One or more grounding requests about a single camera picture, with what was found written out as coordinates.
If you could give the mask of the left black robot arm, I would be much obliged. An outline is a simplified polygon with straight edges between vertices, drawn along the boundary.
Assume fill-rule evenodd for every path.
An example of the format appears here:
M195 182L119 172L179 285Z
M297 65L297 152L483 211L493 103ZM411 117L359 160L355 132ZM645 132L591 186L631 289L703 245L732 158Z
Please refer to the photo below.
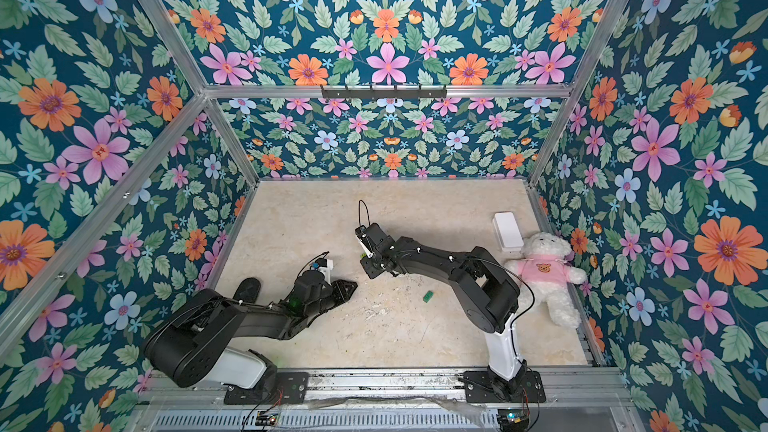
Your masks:
M217 382L252 389L274 364L258 352L233 348L233 339L291 340L349 302L357 288L354 281L310 269L300 273L285 298L268 305L255 302L261 289L255 278L241 282L233 298L203 289L150 333L142 353L181 388Z

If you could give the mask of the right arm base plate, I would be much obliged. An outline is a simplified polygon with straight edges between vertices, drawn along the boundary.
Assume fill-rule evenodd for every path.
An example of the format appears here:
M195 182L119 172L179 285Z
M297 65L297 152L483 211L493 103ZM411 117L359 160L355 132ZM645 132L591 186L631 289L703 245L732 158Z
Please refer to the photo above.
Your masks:
M490 369L465 371L459 382L468 403L544 403L547 400L541 374L521 369L516 377L503 380Z

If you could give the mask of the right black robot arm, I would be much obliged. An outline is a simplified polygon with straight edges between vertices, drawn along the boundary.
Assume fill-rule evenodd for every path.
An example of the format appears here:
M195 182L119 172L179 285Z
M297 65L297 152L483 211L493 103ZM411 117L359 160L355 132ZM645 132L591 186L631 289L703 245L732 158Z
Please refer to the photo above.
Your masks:
M450 252L410 237L395 239L377 223L358 226L355 236L369 278L383 273L419 275L448 285L466 317L484 333L493 377L510 383L522 376L526 361L516 346L520 285L488 250L476 246L469 252Z

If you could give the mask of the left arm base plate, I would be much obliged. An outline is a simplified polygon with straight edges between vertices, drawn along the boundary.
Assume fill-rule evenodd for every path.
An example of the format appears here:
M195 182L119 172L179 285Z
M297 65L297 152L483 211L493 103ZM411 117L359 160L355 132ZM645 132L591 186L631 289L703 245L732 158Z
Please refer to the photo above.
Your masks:
M270 372L251 389L229 386L224 396L224 404L272 405L277 402L285 405L302 404L308 390L309 374L306 372Z

